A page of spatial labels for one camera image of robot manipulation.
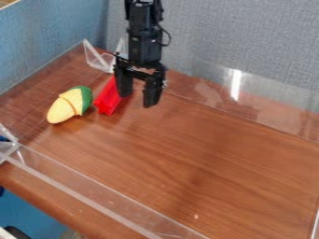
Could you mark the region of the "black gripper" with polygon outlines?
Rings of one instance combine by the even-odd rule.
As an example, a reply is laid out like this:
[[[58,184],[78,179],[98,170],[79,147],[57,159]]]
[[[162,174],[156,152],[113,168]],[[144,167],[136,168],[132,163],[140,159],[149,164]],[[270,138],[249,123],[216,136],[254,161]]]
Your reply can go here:
[[[126,58],[116,54],[113,73],[116,79],[117,93],[120,97],[132,94],[133,80],[142,81],[142,106],[145,108],[156,105],[160,101],[161,91],[166,86],[166,66],[161,63],[137,65]]]

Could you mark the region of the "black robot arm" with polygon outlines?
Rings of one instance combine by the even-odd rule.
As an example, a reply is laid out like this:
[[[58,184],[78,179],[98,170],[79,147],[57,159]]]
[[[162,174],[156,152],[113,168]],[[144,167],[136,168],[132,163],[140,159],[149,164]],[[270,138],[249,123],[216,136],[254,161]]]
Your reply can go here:
[[[160,0],[124,0],[125,19],[128,20],[128,57],[118,53],[113,65],[117,93],[120,97],[132,94],[133,79],[144,82],[142,106],[156,105],[165,87],[166,66],[160,63],[161,42],[165,30]]]

